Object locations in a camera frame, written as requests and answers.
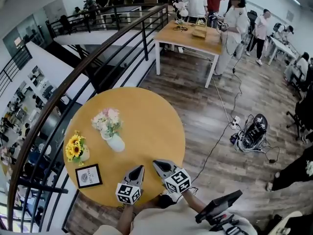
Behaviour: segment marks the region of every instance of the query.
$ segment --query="sunflower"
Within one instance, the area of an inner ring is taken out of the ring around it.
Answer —
[[[69,161],[72,160],[74,157],[72,145],[67,145],[65,152],[66,152],[68,160]]]
[[[79,155],[80,155],[80,153],[81,153],[81,151],[82,151],[82,148],[81,148],[81,146],[80,146],[80,143],[74,144],[72,151],[73,151],[73,155],[74,155],[76,158],[78,158]]]
[[[82,138],[81,136],[75,134],[73,137],[70,138],[70,140],[68,141],[68,144],[77,145],[77,144],[79,144],[81,138]]]

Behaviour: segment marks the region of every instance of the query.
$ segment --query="wooden handrail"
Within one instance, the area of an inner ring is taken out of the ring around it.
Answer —
[[[66,77],[66,79],[62,82],[62,84],[55,90],[53,96],[49,99],[47,104],[42,109],[36,124],[30,129],[22,148],[19,152],[17,157],[17,161],[14,165],[14,170],[11,177],[11,183],[9,188],[8,200],[7,200],[7,218],[8,218],[8,230],[11,231],[13,229],[13,207],[14,207],[14,200],[15,194],[18,186],[18,179],[20,177],[20,172],[24,166],[24,162],[28,156],[28,152],[30,151],[32,144],[34,143],[37,134],[40,132],[42,126],[44,125],[45,121],[49,117],[50,113],[61,99],[61,97],[65,94],[68,88],[73,84],[73,82],[78,78],[78,76],[96,59],[101,53],[103,53],[107,48],[109,48],[117,39],[123,36],[125,33],[136,27],[138,24],[144,22],[153,14],[157,13],[158,11],[163,10],[167,7],[168,4],[156,4],[159,7],[155,8],[154,10],[149,11],[146,15],[138,18],[134,22],[130,23],[128,26],[122,28],[117,33],[109,37],[98,49],[93,51],[89,56],[82,60],[82,62]]]

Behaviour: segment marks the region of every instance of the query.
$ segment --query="white sneaker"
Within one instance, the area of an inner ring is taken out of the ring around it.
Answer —
[[[273,184],[272,184],[272,183],[267,183],[267,185],[266,185],[266,190],[267,190],[267,191],[272,191],[272,187],[273,187]]]
[[[261,59],[257,59],[256,62],[257,62],[259,65],[263,65]]]

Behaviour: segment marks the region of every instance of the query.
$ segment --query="red shirt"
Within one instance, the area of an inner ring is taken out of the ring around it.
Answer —
[[[221,0],[207,0],[208,11],[218,12]]]

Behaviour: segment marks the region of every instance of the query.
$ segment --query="round wooden table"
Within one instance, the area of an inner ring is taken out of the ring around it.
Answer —
[[[123,124],[119,133],[125,142],[123,152],[114,152],[91,125],[91,119],[105,108],[120,111]],[[103,182],[80,191],[102,205],[121,205],[115,195],[117,183],[136,165],[145,166],[144,192],[137,204],[155,198],[164,190],[152,165],[154,159],[167,159],[182,165],[185,134],[180,118],[169,102],[149,90],[136,87],[108,90],[90,99],[76,112],[67,128],[63,150],[67,172],[77,186],[75,169],[79,166],[68,162],[65,155],[65,145],[75,130],[86,138],[90,149],[90,158],[84,166],[98,164]]]

